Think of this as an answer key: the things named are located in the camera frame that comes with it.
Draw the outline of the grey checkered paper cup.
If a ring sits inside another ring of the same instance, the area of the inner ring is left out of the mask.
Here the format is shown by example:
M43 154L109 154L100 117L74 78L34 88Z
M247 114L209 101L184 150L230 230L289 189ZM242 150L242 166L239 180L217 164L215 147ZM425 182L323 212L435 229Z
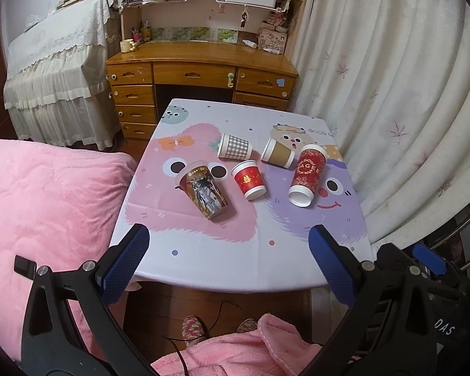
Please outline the grey checkered paper cup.
M223 133L218 147L218 157L223 159L247 160L252 155L252 144L248 140Z

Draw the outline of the tall red patterned cup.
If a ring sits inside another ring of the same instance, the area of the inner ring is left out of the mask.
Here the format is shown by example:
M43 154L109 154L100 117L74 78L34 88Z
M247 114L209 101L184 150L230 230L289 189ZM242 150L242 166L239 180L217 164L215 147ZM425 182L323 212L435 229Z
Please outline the tall red patterned cup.
M302 208L311 205L327 159L326 150L318 144L307 144L301 149L288 191L288 199L293 205Z

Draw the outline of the brown sleeve paper cup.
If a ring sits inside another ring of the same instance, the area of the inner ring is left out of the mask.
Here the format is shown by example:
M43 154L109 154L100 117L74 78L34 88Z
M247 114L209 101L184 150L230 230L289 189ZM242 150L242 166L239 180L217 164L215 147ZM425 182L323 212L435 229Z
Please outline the brown sleeve paper cup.
M295 151L289 149L274 138L270 138L262 151L261 161L267 164L289 169L295 159Z

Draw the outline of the small red paper cup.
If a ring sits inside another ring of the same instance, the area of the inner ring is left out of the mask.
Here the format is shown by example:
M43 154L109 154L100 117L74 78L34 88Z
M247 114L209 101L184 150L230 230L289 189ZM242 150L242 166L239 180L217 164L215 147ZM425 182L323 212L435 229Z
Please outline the small red paper cup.
M256 200L266 193L266 186L255 160L242 161L232 168L232 177L248 201Z

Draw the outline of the clear printed plastic cup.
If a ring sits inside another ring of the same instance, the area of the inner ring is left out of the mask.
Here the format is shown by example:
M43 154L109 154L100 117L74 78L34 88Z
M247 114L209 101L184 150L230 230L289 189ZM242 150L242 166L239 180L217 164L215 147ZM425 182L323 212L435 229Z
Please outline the clear printed plastic cup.
M176 177L176 187L209 220L227 208L227 199L218 188L206 161L195 161L185 166Z

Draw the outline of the pink fleece robe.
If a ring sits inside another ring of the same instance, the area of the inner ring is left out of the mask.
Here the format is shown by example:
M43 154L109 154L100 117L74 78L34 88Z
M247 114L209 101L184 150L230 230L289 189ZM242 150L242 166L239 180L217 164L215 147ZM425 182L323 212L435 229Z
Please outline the pink fleece robe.
M270 313L254 330L224 334L171 353L151 367L160 375L298 375L322 346Z

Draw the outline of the pink fluffy bed blanket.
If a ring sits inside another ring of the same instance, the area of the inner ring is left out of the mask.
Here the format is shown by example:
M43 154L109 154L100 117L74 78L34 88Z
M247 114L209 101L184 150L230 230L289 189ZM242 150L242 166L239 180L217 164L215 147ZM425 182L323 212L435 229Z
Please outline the pink fluffy bed blanket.
M12 360L32 285L16 256L55 272L98 260L135 171L125 153L0 139L0 346Z

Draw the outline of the right knitted slipper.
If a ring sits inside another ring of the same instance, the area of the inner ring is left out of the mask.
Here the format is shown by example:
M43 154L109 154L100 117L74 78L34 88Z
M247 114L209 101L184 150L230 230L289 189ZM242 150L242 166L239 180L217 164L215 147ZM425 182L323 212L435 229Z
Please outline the right knitted slipper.
M254 318L248 318L238 325L237 333L248 333L257 330L258 322Z

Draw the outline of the knitted slipper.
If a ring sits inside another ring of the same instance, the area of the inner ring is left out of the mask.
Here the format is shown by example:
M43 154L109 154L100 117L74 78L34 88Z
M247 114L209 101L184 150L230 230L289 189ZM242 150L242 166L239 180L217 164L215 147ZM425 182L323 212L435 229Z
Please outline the knitted slipper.
M197 316L185 316L181 324L181 335L187 345L196 344L209 337L208 330Z
M238 325L237 333L248 333L257 330L258 322L254 318L248 318Z

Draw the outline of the left knitted slipper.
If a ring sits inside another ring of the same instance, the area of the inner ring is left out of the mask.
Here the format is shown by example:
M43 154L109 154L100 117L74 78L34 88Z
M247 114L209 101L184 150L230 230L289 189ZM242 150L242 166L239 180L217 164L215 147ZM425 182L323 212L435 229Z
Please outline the left knitted slipper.
M209 337L208 330L197 316L185 316L181 324L181 335L187 345L196 344Z

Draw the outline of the cartoon monster tablecloth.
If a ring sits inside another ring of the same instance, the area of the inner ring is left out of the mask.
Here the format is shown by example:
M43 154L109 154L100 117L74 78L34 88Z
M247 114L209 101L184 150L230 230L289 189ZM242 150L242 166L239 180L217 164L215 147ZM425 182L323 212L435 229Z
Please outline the cartoon monster tablecloth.
M247 200L221 159L223 134L252 144L252 159L270 139L300 151L318 144L328 154L316 196L307 208L290 203L293 170L266 163L266 193ZM210 169L228 206L214 219L202 215L176 183L195 161ZM281 292L322 286L325 278L308 233L325 226L361 261L372 258L368 230L334 136L318 118L239 104L174 99L159 120L136 169L112 234L124 238L136 223L150 232L135 279L221 292Z

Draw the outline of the white floral curtain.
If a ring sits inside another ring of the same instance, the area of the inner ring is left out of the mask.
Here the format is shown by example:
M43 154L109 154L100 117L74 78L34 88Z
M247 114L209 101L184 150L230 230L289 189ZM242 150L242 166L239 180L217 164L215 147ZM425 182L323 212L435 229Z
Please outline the white floral curtain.
M370 243L404 247L470 204L466 0L306 0L295 112L323 119Z

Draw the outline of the white lace covered piano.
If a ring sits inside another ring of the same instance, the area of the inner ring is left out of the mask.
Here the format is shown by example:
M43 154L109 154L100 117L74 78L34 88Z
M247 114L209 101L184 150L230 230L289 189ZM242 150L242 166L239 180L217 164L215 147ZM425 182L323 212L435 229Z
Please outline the white lace covered piano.
M103 150L120 125L106 61L119 51L124 0L83 0L8 47L4 105L18 138Z

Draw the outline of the patterned cardboard box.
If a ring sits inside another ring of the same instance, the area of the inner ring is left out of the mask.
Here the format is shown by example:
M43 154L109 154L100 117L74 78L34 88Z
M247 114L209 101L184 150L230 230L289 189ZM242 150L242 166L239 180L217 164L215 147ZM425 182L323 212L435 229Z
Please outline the patterned cardboard box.
M260 29L258 33L258 48L271 54L283 55L288 35L278 31Z

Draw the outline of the yellow ceramic mug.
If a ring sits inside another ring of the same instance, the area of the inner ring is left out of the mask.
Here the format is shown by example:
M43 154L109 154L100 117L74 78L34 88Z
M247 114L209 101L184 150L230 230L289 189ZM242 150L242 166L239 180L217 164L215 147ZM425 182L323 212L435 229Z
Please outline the yellow ceramic mug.
M127 54L136 50L136 43L132 39L124 39L119 43L119 45L122 54Z

